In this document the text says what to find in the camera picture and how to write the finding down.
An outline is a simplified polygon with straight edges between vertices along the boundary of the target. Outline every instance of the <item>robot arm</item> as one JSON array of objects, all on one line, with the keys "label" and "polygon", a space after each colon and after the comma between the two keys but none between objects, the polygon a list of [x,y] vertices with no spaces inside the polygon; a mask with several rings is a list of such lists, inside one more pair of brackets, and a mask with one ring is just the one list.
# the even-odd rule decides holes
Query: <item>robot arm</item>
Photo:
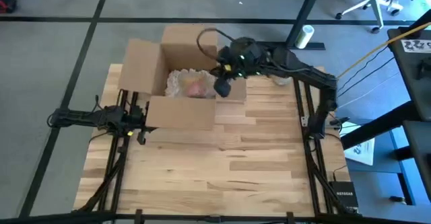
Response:
[{"label": "robot arm", "polygon": [[[199,38],[209,28],[200,33]],[[324,73],[301,62],[298,57],[285,48],[272,48],[258,45],[252,38],[232,39],[230,46],[223,47],[215,58],[220,63],[210,73],[217,77],[214,83],[215,91],[222,97],[230,92],[229,80],[237,77],[245,79],[253,75],[275,75],[278,77],[293,77],[320,89],[320,103],[316,114],[308,119],[310,136],[322,139],[325,136],[325,121],[330,111],[337,107],[337,80],[333,75]]]}]

